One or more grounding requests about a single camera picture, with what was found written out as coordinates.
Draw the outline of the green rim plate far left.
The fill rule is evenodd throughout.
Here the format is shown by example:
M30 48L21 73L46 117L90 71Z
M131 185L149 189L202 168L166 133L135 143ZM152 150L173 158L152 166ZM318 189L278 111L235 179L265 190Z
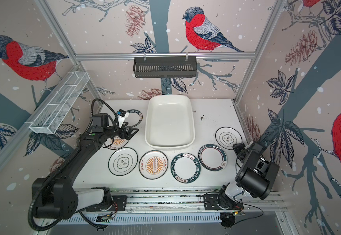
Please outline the green rim plate far left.
M143 120L143 114L141 111L136 109L130 109L126 111L128 113L128 117L125 121L128 123L128 127L136 127Z

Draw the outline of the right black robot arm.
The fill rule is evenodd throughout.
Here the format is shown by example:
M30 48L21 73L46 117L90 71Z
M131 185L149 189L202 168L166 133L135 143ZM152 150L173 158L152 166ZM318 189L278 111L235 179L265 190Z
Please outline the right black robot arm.
M234 144L236 162L242 165L235 176L236 186L241 188L241 195L248 193L252 198L266 199L275 183L279 165L263 157L265 147L257 142L249 145Z

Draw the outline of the orange sunburst plate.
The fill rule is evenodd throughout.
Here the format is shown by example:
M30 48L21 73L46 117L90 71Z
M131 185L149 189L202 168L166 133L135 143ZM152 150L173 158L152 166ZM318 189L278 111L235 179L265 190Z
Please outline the orange sunburst plate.
M104 144L110 150L117 150L125 147L128 144L128 140L115 137L114 139L108 139Z
M145 153L139 160L139 172L149 180L161 178L167 171L169 161L167 156L158 150Z

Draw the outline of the white mesh wall basket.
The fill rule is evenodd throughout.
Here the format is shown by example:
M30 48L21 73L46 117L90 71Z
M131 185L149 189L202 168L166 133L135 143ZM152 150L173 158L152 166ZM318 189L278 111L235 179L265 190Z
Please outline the white mesh wall basket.
M61 87L51 92L50 101L30 124L29 129L36 134L55 134L89 80L85 71L68 73L62 80Z

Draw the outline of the white clover plate black rim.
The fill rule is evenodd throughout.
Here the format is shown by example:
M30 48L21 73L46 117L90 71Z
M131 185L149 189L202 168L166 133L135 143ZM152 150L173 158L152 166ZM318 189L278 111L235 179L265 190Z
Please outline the white clover plate black rim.
M138 154L132 148L122 148L115 151L109 159L108 169L115 176L129 174L138 163Z

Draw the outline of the white plastic bin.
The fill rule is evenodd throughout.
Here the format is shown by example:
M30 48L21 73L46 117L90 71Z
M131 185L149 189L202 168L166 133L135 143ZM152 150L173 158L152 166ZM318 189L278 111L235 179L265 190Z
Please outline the white plastic bin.
M196 138L191 100L184 95L161 95L149 100L145 141L157 150L189 147Z

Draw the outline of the orange sunburst plate left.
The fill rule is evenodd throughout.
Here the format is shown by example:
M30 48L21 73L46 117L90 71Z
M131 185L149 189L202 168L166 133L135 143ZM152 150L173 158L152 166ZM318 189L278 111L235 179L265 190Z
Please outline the orange sunburst plate left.
M104 144L110 150L117 150L125 147L128 144L128 140L115 137L114 139L108 139Z

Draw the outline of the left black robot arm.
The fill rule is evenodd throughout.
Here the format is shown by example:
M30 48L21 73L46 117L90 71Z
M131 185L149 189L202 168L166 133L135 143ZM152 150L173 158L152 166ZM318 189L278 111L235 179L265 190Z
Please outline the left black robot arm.
M32 184L32 202L27 215L30 228L46 231L94 205L113 206L117 211L108 187L93 187L78 193L73 184L86 163L108 139L118 136L130 140L138 131L137 128L115 129L101 124L89 127L78 138L77 148L64 163L46 178L38 178Z

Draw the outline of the orange sunburst plate centre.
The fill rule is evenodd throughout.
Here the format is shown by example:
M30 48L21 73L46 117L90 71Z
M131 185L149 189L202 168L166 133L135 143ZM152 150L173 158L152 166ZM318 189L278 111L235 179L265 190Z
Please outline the orange sunburst plate centre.
M158 150L145 153L139 160L139 172L149 180L161 178L167 171L169 161L167 156Z

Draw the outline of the aluminium mounting rail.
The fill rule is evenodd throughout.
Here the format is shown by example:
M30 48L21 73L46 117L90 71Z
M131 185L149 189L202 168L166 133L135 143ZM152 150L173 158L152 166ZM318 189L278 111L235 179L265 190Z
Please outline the aluminium mounting rail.
M279 193L270 193L261 200L237 187L227 190L227 197L238 205L232 209L223 207L218 200L219 190L148 190L111 191L113 201L120 212L126 213L176 213L176 212L286 212Z

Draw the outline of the green rim hao wei plate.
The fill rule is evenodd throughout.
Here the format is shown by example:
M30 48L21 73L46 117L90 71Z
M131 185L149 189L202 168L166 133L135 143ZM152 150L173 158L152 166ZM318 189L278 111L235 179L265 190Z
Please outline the green rim hao wei plate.
M190 184L199 178L201 165L194 155L180 153L172 159L170 171L176 181L183 184Z

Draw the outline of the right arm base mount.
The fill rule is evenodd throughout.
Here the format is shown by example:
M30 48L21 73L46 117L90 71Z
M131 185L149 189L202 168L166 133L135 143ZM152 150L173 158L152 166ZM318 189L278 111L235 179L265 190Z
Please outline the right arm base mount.
M232 200L225 194L218 194L217 192L208 192L200 197L204 209L207 211L213 210L243 210L242 202Z

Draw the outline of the white clover plate thin rim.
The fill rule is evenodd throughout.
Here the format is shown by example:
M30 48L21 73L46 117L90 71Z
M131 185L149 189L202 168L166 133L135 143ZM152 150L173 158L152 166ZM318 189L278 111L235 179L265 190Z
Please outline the white clover plate thin rim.
M241 134L231 127L221 127L215 133L217 143L228 150L233 150L235 144L243 142Z

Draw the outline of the green red rim plate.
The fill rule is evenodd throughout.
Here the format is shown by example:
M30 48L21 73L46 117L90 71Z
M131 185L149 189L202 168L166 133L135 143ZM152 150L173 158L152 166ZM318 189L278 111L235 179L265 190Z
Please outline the green red rim plate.
M198 152L201 165L209 171L220 171L227 166L227 156L217 145L203 145Z

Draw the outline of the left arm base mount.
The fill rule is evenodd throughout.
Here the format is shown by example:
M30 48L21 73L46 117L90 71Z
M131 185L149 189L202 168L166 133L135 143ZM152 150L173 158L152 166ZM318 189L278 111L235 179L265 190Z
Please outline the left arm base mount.
M127 196L114 195L111 196L109 202L101 202L97 205L92 205L86 209L87 212L123 212L125 211Z

